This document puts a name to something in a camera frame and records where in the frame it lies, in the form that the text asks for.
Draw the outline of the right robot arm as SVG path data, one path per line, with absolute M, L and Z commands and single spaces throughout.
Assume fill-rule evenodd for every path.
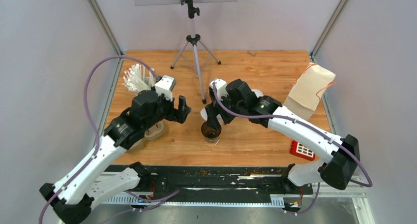
M 220 130 L 218 117 L 224 124 L 234 118 L 246 118 L 254 124 L 277 131 L 316 154 L 319 159 L 305 164 L 290 164 L 282 174 L 281 187 L 294 193 L 309 183 L 324 182 L 345 190 L 359 166 L 358 140 L 325 131 L 298 116 L 270 96 L 257 96 L 241 79 L 230 83 L 214 79 L 209 85 L 211 103 L 205 107 L 206 125 Z

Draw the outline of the black coffee cup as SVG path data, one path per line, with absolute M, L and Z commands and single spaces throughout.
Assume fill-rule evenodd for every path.
M 217 143 L 221 132 L 221 128 L 212 128 L 207 122 L 204 122 L 201 126 L 201 133 L 208 143 Z

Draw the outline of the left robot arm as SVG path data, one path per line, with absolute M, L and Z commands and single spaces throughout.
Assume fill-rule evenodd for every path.
M 152 126 L 162 120 L 183 124 L 190 111 L 184 96 L 179 96 L 175 108 L 174 100 L 167 94 L 153 90 L 140 92 L 131 106 L 105 128 L 98 145 L 61 180 L 45 183 L 40 193 L 64 223 L 80 224 L 93 209 L 114 195 L 134 188 L 147 190 L 150 171 L 140 162 L 99 183 L 96 179 L 115 159 L 143 139 Z

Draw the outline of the white plastic cup lid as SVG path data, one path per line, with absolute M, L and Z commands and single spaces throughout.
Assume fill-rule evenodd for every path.
M 208 113 L 207 113 L 207 111 L 206 111 L 206 109 L 205 109 L 205 108 L 203 108 L 203 109 L 200 111 L 200 115 L 201 115 L 201 117 L 202 117 L 205 121 L 207 121 L 207 120 L 208 120 Z

